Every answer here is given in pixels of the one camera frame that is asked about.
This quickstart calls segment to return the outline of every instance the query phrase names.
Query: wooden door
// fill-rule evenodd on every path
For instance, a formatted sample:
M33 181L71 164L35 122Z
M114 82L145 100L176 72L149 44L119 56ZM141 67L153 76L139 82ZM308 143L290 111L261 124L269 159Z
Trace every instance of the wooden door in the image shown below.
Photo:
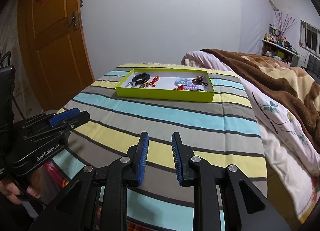
M19 0L18 33L30 85L44 110L92 84L80 0Z

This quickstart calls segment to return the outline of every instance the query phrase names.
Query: green box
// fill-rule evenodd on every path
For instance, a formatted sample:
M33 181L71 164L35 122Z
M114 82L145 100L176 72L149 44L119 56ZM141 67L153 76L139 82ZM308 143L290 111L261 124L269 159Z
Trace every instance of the green box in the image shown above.
M275 55L278 56L278 57L281 57L281 58L284 57L284 53L280 52L280 51L275 52Z
M150 74L149 82L155 76L159 76L159 81L156 82L155 88L135 88L124 87L131 82L132 78L141 73ZM201 86L205 91L188 91L188 90L173 90L177 86L174 84L175 78L196 78L203 76L203 82L208 83L207 86ZM178 100L190 102L211 103L213 100L214 89L208 73L204 70L196 69L172 69L172 68L139 68L131 70L116 86L118 97L133 97L145 99L163 99L163 100Z

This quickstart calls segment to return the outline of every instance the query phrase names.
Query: finger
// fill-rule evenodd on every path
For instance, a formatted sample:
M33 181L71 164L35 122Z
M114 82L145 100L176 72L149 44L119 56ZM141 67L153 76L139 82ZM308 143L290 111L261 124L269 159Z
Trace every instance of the finger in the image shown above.
M11 193L11 195L6 196L7 199L9 199L12 203L16 204L16 205L20 205L21 201L14 195Z
M21 204L21 201L11 191L7 190L3 183L0 182L0 192L6 196L14 204Z
M42 188L42 177L40 169L37 169L29 176L30 187L35 190L38 194L41 193Z
M11 194L12 194L9 190L7 190L7 189L4 187L4 185L2 184L1 181L0 181L0 192L1 192L2 194L4 194L5 196L8 196L8 195L11 195Z
M27 193L30 194L31 196L35 197L35 198L39 198L40 197L40 191L35 190L34 188L28 186L27 188Z
M3 186L9 190L14 195L20 195L20 190L17 188L15 184L12 183L12 181L9 178L4 178L2 181Z

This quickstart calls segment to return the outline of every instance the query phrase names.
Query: brown hair clip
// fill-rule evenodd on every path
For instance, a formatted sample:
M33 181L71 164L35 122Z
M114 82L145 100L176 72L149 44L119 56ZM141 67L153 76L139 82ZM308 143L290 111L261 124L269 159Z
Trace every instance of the brown hair clip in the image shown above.
M192 82L193 82L194 84L196 84L196 85L202 85L202 84L203 84L203 85L207 86L208 83L202 82L203 79L204 79L203 76L201 76L201 77L200 77L200 76L197 76L197 78L193 79Z

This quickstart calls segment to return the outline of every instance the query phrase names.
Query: door latch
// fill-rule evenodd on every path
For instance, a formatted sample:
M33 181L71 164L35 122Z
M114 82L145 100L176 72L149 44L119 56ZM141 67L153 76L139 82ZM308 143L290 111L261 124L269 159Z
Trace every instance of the door latch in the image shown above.
M73 30L79 29L78 12L73 11L71 14L71 18L67 19L63 26L67 28L72 26Z

